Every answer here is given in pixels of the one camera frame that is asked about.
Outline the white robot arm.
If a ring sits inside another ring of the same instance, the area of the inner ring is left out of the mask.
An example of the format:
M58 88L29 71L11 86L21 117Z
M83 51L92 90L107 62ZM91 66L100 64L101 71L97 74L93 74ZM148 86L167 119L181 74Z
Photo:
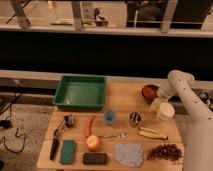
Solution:
M191 117L183 158L183 171L213 171L213 112L193 92L190 73L171 70L157 90L160 98L177 94Z

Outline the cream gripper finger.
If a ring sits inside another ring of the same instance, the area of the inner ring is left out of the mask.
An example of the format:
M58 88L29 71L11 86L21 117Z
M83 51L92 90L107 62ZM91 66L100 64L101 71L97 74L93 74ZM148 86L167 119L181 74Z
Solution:
M153 111L157 111L159 106L164 102L164 100L162 98L155 98L151 105L150 105L150 109Z

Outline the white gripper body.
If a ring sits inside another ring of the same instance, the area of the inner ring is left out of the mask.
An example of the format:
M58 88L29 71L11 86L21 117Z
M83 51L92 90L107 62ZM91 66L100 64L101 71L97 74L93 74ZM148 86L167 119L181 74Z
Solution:
M159 98L170 99L175 93L176 90L173 86L173 82L169 79L165 80L157 90L157 96Z

